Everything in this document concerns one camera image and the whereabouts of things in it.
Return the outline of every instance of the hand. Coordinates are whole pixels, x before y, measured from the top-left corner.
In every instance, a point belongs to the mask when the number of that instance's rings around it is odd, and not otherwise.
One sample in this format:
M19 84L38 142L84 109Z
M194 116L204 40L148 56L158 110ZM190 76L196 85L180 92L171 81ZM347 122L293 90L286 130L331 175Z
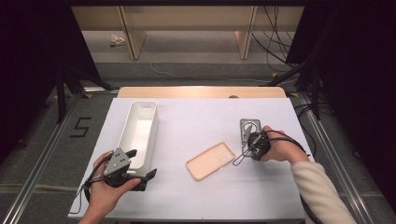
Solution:
M282 131L279 131L280 133L269 132L272 130L273 129L267 125L265 125L262 128L262 131L265 131L267 133L268 138L285 137L284 135L280 134L284 132ZM297 161L309 161L306 154L303 151L301 151L299 147L297 147L291 142L275 140L275 141L271 141L270 143L271 143L271 148L267 154L262 156L261 161L269 161L269 160L288 161L290 162L290 164L293 164Z
M94 163L93 167L112 151L102 154ZM103 163L95 175L102 175L105 170ZM128 190L133 189L140 183L140 179L132 179L118 188L112 188L104 181L94 182L91 185L90 205L87 212L79 223L100 223L100 221L115 207L119 198Z

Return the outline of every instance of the sleeve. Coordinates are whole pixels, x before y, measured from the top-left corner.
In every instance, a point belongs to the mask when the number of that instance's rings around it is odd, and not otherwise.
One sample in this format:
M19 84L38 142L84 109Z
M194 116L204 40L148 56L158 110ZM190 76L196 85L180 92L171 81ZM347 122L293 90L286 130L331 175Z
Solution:
M300 194L322 223L356 223L322 165L299 161L291 165L291 172Z

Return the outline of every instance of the dark floor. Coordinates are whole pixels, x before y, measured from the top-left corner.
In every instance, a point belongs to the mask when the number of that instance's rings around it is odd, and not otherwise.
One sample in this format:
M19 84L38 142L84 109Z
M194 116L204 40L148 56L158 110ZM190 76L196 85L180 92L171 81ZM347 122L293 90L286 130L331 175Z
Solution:
M180 33L179 35L182 38L184 35L190 35L190 33ZM174 35L169 35L166 32L153 33L152 36L148 35L145 43L146 53L141 55L138 62L128 61L127 56L125 56L127 55L125 49L114 49L116 52L106 54L106 51L101 51L103 46L95 47L95 44L91 46L92 57L96 61L103 81L113 86L258 86L262 84L262 81L256 80L269 81L272 79L271 73L275 70L268 66L265 53L262 53L262 50L254 43L250 46L250 59L241 62L237 60L236 43L233 41L232 35L227 33L200 33L199 36L201 38L198 42L191 40L188 43L190 45L189 50L183 51L183 48L180 47L177 52L169 52L169 45L175 43L173 41L177 41ZM160 46L156 37L165 38L167 45ZM202 42L206 42L210 38L215 38L216 41L223 38L225 43L222 44L223 47L221 48L208 46L207 49L202 49L199 47ZM98 39L107 44L100 36ZM166 52L173 59L163 57ZM274 59L270 59L269 62L273 63L272 66L276 69L289 69L284 64L276 63ZM84 83L84 85L91 86L91 83ZM282 84L282 87L285 91L294 91L293 82L286 82ZM54 96L55 93L49 96L47 100L48 108L42 108L35 123L29 127L29 132L23 137L27 147L13 150L0 167L0 218L2 220L20 192L21 186L30 177L43 149L48 147L47 143L56 129L58 113ZM116 92L99 92L88 95L88 97L84 95L83 97L74 96L67 99L70 115L62 129L59 140L54 145L53 152L49 155L48 163L43 167L44 170L40 174L37 185L35 185L35 191L21 213L19 223L76 223L75 220L69 219L67 214L101 132L111 100L114 97L117 97ZM301 97L290 99L293 105L302 104ZM326 102L326 98L323 97L320 101ZM296 114L299 114L300 111L301 109L296 109ZM354 148L348 141L347 134L338 122L336 115L332 113L332 109L327 105L322 105L320 107L320 117L321 124L351 177L353 185L363 198L373 223L396 223L394 212L368 174L364 164L352 154ZM75 129L75 125L80 118L89 118L80 121L80 126L89 127L89 130L85 137L71 137L83 132ZM313 136L317 144L315 160L325 167L341 199L350 212L356 216L307 113L301 116L301 123L307 129L307 132ZM314 141L308 134L306 138L311 149L314 148Z

